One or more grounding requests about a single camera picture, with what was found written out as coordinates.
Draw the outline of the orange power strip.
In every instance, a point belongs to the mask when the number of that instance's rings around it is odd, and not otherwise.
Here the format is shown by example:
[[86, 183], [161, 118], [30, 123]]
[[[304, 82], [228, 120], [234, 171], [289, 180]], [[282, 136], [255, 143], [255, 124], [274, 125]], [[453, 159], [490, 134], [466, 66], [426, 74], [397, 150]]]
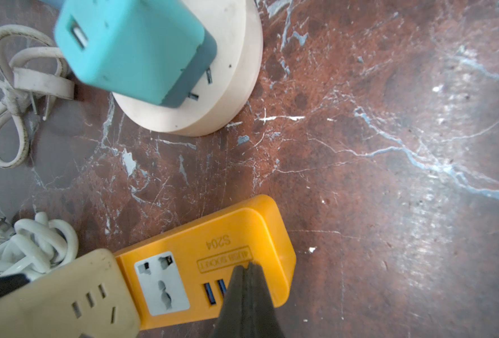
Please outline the orange power strip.
[[217, 318], [235, 267], [262, 266], [288, 300], [296, 255], [276, 202], [258, 195], [115, 253], [141, 330]]

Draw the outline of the beige cube charger plug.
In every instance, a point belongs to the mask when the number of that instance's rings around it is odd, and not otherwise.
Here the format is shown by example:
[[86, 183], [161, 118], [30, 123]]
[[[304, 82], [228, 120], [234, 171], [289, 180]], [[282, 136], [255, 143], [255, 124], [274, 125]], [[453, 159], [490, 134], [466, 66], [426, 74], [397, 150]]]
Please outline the beige cube charger plug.
[[136, 337], [140, 326], [124, 277], [107, 249], [0, 297], [0, 337]]

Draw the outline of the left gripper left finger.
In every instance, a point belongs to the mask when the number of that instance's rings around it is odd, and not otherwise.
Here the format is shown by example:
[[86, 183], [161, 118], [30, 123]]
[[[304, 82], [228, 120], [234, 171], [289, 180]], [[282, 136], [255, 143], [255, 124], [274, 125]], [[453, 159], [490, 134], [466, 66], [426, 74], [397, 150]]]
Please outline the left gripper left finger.
[[221, 312], [210, 337], [242, 337], [244, 318], [245, 268], [233, 270]]

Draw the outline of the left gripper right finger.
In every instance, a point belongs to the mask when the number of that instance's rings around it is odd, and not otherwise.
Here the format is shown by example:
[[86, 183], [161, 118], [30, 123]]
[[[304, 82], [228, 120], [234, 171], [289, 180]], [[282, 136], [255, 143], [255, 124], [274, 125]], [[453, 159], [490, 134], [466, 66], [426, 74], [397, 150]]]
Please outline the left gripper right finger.
[[245, 337], [284, 337], [263, 268], [250, 263], [245, 271]]

